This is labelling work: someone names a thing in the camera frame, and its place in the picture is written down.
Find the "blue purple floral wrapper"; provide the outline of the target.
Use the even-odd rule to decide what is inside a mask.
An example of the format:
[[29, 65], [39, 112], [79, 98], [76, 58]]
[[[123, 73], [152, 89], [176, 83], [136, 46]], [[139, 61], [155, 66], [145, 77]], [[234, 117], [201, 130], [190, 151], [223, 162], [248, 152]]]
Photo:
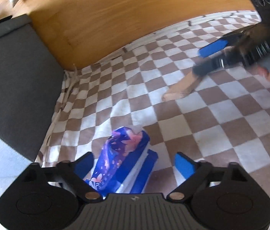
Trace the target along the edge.
[[143, 193], [158, 160], [149, 142], [150, 137], [142, 127], [124, 126], [114, 130], [86, 183], [103, 197], [110, 193]]

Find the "wooden backrest panel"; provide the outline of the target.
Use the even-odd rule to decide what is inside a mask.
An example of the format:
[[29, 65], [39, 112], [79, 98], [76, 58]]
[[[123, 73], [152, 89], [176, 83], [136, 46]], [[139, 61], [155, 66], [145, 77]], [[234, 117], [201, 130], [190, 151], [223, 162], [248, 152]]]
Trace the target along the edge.
[[65, 69], [86, 67], [172, 24], [214, 12], [251, 10], [249, 0], [0, 0], [0, 19], [28, 14]]

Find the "tan sausage piece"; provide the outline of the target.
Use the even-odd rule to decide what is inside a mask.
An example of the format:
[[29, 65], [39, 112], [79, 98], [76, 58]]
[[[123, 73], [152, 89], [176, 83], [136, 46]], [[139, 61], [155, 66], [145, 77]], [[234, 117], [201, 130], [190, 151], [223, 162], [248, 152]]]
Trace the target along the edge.
[[188, 96], [195, 88], [201, 83], [202, 77], [199, 77], [193, 72], [189, 72], [184, 78], [179, 82], [174, 84], [168, 91], [166, 91], [163, 96], [163, 101], [171, 101], [183, 99]]

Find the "brown white checkered cloth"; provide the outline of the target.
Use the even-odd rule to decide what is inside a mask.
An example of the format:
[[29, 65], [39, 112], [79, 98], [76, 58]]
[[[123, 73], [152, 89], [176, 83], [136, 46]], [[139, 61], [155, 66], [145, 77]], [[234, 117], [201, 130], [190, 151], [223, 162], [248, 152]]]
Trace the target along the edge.
[[146, 186], [168, 194], [183, 182], [174, 164], [182, 152], [215, 166], [237, 162], [270, 196], [270, 83], [238, 65], [204, 78], [188, 96], [163, 94], [199, 61], [198, 50], [222, 35], [258, 23], [253, 11], [197, 17], [173, 32], [140, 40], [117, 58], [66, 72], [46, 145], [43, 166], [98, 158], [112, 131], [141, 126], [159, 158]]

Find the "dark grey cushion block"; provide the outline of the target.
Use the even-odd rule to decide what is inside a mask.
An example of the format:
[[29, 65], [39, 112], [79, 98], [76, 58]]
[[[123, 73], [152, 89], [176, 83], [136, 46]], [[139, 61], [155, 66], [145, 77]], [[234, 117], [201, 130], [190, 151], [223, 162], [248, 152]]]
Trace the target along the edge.
[[29, 160], [51, 124], [63, 76], [28, 15], [0, 22], [0, 139]]

